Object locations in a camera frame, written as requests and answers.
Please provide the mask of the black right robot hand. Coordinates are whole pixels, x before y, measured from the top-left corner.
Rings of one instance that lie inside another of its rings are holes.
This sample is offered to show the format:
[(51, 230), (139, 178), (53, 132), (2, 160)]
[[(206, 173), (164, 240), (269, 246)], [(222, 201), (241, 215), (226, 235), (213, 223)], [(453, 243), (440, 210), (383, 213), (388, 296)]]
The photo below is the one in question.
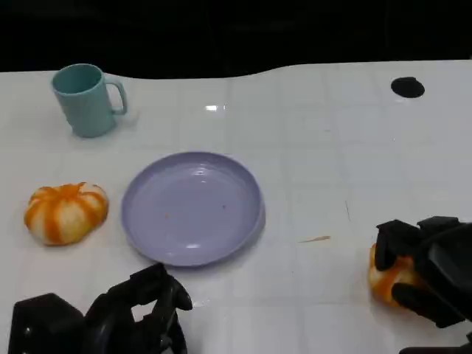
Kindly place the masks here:
[(372, 295), (422, 316), (438, 328), (471, 320), (471, 224), (434, 216), (410, 225), (377, 226), (369, 251)]

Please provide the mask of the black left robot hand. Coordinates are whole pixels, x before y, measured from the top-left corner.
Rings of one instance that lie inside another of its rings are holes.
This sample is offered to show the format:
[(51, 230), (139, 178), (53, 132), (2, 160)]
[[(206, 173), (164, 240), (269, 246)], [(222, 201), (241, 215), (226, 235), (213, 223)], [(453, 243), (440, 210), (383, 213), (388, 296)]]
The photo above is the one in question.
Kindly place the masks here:
[(85, 316), (82, 353), (187, 353), (177, 310), (184, 286), (156, 263), (99, 295)]

